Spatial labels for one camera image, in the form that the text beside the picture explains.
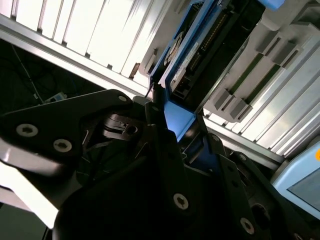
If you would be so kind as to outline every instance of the cable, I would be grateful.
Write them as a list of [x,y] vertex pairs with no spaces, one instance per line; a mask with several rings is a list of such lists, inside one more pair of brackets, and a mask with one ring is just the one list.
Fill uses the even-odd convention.
[[29,75],[29,73],[28,73],[28,71],[27,71],[27,69],[26,69],[25,65],[22,63],[22,61],[21,61],[21,59],[20,59],[20,57],[19,57],[19,55],[18,55],[18,53],[17,53],[17,51],[16,51],[15,47],[14,47],[12,44],[11,44],[11,46],[12,46],[12,49],[13,49],[13,51],[14,51],[14,54],[15,54],[15,55],[16,55],[16,57],[18,58],[18,60],[19,60],[19,62],[20,62],[20,64],[21,64],[21,66],[22,66],[22,68],[24,69],[24,71],[25,71],[26,75],[28,76],[29,81],[30,81],[30,83],[31,83],[31,85],[32,85],[32,87],[33,87],[33,89],[34,89],[34,91],[35,91],[35,94],[37,95],[37,97],[39,98],[39,100],[41,101],[41,103],[42,103],[42,104],[45,104],[45,102],[44,102],[44,101],[43,101],[43,99],[41,98],[41,96],[40,96],[40,94],[39,94],[39,92],[38,92],[38,90],[37,90],[37,88],[36,88],[36,86],[35,86],[34,82],[32,81],[32,79],[31,79],[31,77],[30,77],[30,75]]
[[48,231],[49,230],[49,228],[48,227],[45,227],[45,230],[44,230],[44,233],[43,233],[43,235],[42,235],[42,239],[41,240],[46,240],[46,238],[47,238],[47,235],[48,235]]
[[148,91],[146,92],[146,94],[145,94],[144,98],[148,97],[148,95],[149,95],[149,93],[150,93],[150,91],[151,91],[151,89],[152,89],[152,87],[153,87],[153,86],[154,86],[154,82],[153,82],[153,83],[151,83],[151,85],[150,85],[150,87],[149,87]]

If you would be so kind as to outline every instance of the white panel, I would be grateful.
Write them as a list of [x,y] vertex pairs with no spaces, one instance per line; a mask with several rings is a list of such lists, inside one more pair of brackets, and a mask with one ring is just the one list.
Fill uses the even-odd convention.
[[77,0],[67,29],[67,47],[85,55],[104,0]]
[[71,14],[74,1],[76,0],[63,0],[61,13],[58,18],[56,30],[55,30],[55,33],[53,34],[53,40],[55,40],[57,43],[62,43],[64,39],[64,34],[67,28],[68,19]]
[[133,80],[145,88],[149,88],[149,77],[142,75],[139,71],[136,72]]
[[109,64],[113,66],[113,71],[121,72],[151,2],[151,0],[135,0],[117,45],[114,46],[114,52],[110,56]]
[[172,0],[154,0],[144,20],[142,29],[137,37],[128,59],[122,69],[122,75],[129,77],[136,63],[141,63],[156,32],[164,19]]
[[252,111],[242,120],[242,122],[237,123],[232,131],[235,133],[243,133],[251,124],[254,119],[263,111],[264,108],[273,99],[274,94],[277,90],[284,84],[285,81],[290,77],[291,72],[299,69],[299,63],[303,62],[310,50],[319,42],[319,37],[315,36],[311,38],[305,46],[303,46],[304,51],[298,56],[296,61],[290,66],[288,70],[282,70],[272,81],[272,83],[267,87],[264,93],[257,99],[257,101],[252,105]]
[[0,0],[0,14],[10,18],[13,0]]
[[223,119],[222,117],[215,115],[214,113],[211,114],[211,116],[209,117],[209,120],[211,120],[212,122],[222,125],[226,122],[225,119]]
[[303,118],[310,109],[306,106],[319,103],[320,78],[318,78],[301,97],[270,127],[270,129],[257,141],[265,148],[273,148],[283,136]]
[[88,48],[90,59],[106,67],[110,57],[117,54],[117,48],[121,48],[120,35],[133,3],[134,0],[109,0],[104,5]]
[[208,115],[208,114],[210,114],[210,111],[208,111],[207,109],[203,109],[203,114],[206,116],[206,115]]
[[270,104],[259,114],[242,134],[254,141],[259,139],[274,123],[274,119],[282,115],[295,96],[301,94],[302,89],[312,81],[312,77],[319,71],[320,48],[318,48],[307,62],[294,74],[290,81],[272,99]]
[[42,2],[42,0],[19,0],[16,21],[36,31]]
[[42,34],[50,39],[54,34],[61,3],[62,0],[46,0],[41,29]]

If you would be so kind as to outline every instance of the blue plastic part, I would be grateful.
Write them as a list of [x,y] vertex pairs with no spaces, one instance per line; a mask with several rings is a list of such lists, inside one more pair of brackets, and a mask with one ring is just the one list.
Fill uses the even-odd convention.
[[178,141],[180,141],[196,119],[196,115],[193,112],[171,101],[165,103],[164,115],[168,129],[175,133]]
[[284,4],[285,0],[259,0],[259,2],[275,11]]
[[[184,40],[182,41],[179,50],[172,60],[172,64],[170,64],[165,73],[163,74],[162,78],[165,79],[165,98],[166,103],[164,104],[164,114],[167,122],[168,129],[172,130],[177,140],[179,141],[184,134],[187,132],[189,127],[196,119],[196,114],[194,112],[189,111],[188,109],[183,108],[182,106],[176,104],[173,100],[171,100],[170,95],[172,94],[172,90],[170,87],[170,82],[173,79],[174,75],[176,74],[179,66],[184,61],[187,54],[193,48],[193,46],[198,43],[201,44],[202,41],[205,39],[206,35],[208,34],[211,26],[214,24],[216,19],[218,18],[219,14],[221,13],[224,5],[226,5],[230,0],[193,0],[188,10],[186,11],[183,21],[188,15],[193,4],[203,2],[199,13],[197,14],[196,18],[194,19],[192,26],[188,30]],[[166,57],[167,52],[170,49],[170,46],[176,36],[180,33],[181,27],[183,25],[183,21],[180,23],[178,30],[176,31],[173,39],[166,47],[165,51],[163,52],[160,60],[158,61],[157,65],[153,69],[151,76],[155,74],[157,71],[159,64],[163,61]]]
[[282,196],[320,220],[319,210],[289,191],[290,187],[320,169],[320,161],[316,159],[316,153],[319,149],[320,141],[293,159],[284,171],[276,179],[272,179],[271,182]]

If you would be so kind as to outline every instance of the slot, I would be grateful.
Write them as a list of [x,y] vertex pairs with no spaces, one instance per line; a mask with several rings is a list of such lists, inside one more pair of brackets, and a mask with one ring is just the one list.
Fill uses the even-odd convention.
[[280,42],[281,38],[280,37],[277,37],[274,44],[272,44],[272,46],[269,48],[269,50],[266,52],[266,56],[268,56],[272,50],[276,47],[276,45]]
[[242,75],[238,78],[238,80],[235,82],[233,87],[230,90],[230,93],[233,95],[237,91],[237,89],[241,86],[241,84],[246,80],[248,75],[253,71],[253,69],[258,65],[260,60],[263,58],[262,53],[258,53],[255,58],[252,60],[252,62],[249,64],[249,66],[244,70]]
[[245,99],[247,104],[250,104],[256,96],[261,92],[261,90],[269,83],[269,81],[275,76],[275,74],[280,69],[280,66],[275,64],[269,70],[269,72],[264,76],[264,78],[259,82],[259,84],[253,89],[250,95]]
[[292,55],[288,58],[288,60],[283,64],[283,68],[286,68],[289,63],[291,62],[292,59],[294,59],[294,57],[298,54],[298,50],[295,50]]

